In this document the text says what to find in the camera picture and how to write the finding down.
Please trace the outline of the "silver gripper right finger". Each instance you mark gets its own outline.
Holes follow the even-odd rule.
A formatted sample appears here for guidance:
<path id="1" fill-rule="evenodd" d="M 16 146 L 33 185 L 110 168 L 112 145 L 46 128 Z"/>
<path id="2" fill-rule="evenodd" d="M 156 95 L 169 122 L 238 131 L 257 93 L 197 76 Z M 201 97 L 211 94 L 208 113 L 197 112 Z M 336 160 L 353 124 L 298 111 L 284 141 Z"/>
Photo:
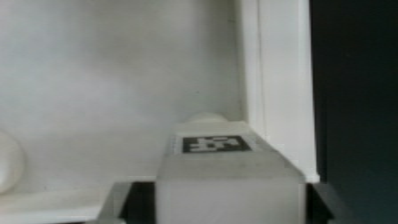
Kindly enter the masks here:
<path id="1" fill-rule="evenodd" d="M 353 213 L 325 183 L 307 185 L 305 224 L 355 224 Z"/>

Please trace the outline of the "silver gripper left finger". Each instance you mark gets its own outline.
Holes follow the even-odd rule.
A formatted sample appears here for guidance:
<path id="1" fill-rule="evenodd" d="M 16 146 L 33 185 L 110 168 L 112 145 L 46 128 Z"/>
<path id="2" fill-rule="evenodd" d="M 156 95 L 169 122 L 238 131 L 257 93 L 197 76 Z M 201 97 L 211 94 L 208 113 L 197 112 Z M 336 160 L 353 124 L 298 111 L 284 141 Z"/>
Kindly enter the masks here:
<path id="1" fill-rule="evenodd" d="M 156 224 L 153 182 L 122 182 L 112 186 L 96 224 Z"/>

